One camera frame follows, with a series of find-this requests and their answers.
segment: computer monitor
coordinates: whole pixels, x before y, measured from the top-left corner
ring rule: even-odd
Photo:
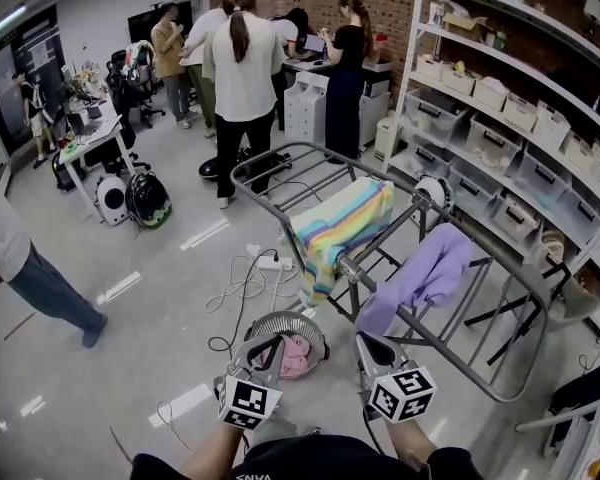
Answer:
[[[322,53],[324,50],[324,39],[321,39],[316,35],[309,34],[307,35],[307,39],[304,43],[304,49],[311,50],[312,52]]]

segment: woman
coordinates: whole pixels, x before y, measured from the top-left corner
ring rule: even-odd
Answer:
[[[285,57],[271,23],[253,14],[256,0],[222,0],[222,9],[231,18],[207,34],[202,75],[216,84],[218,199],[224,209],[235,192],[230,174],[242,136],[247,134],[254,156],[269,150],[276,103],[271,76],[280,71]],[[268,165],[254,164],[252,175]],[[264,176],[251,189],[259,193],[268,186],[269,177]]]
[[[278,34],[280,44],[285,53],[292,59],[306,59],[314,52],[298,53],[298,43],[307,36],[309,30],[309,16],[304,9],[296,7],[285,16],[271,18],[271,24]],[[287,78],[284,71],[274,75],[271,79],[276,91],[276,113],[278,114],[278,129],[284,131],[284,91],[287,89]]]
[[[204,42],[209,32],[213,32],[229,19],[222,6],[211,9],[200,16],[191,28],[189,37],[184,42],[180,52],[182,60],[180,65],[186,66],[189,78],[198,93],[198,101],[204,116],[204,136],[207,138],[216,135],[216,94],[213,83],[202,76],[202,57]]]
[[[38,158],[33,164],[33,168],[37,169],[47,159],[44,156],[42,147],[42,136],[49,141],[49,151],[55,151],[56,146],[53,143],[51,130],[47,126],[47,122],[51,123],[52,119],[44,109],[44,95],[38,84],[29,82],[24,74],[24,71],[15,73],[12,77],[20,86],[22,93],[22,101],[24,103],[24,125],[31,127],[31,134],[36,139],[36,147],[38,148]]]
[[[151,29],[151,42],[156,52],[156,76],[164,82],[171,113],[180,128],[191,128],[189,111],[189,82],[180,65],[184,46],[182,25],[176,25],[178,6],[168,2],[160,6],[160,21]]]
[[[371,20],[362,0],[338,0],[340,13],[349,24],[340,27],[335,39],[327,29],[320,37],[327,43],[329,61],[335,66],[327,85],[325,145],[348,158],[358,157],[360,96],[364,87],[362,61],[371,53]],[[341,163],[331,159],[332,163]]]

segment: power strip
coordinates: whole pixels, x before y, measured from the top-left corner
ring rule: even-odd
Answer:
[[[260,256],[258,259],[258,268],[261,270],[282,270],[289,272],[293,267],[291,258],[279,257],[279,261],[273,259],[273,256]]]

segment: purple cloth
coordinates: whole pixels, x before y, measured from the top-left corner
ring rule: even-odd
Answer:
[[[398,306],[443,305],[455,295],[472,257],[471,240],[453,224],[436,226],[386,283],[378,283],[356,320],[358,331],[387,332]]]

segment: long hair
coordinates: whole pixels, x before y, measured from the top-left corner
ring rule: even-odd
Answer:
[[[229,35],[233,43],[233,54],[238,63],[244,60],[249,48],[249,30],[242,11],[252,12],[255,8],[256,0],[222,0],[222,10],[227,16],[231,16]]]
[[[338,6],[348,7],[351,12],[360,16],[360,23],[364,30],[364,54],[365,56],[369,55],[373,49],[373,33],[371,32],[369,11],[367,11],[362,0],[338,0]]]
[[[272,18],[272,21],[278,20],[289,20],[298,28],[298,37],[296,39],[300,39],[309,33],[309,16],[307,15],[307,12],[300,7],[294,7],[284,16]]]

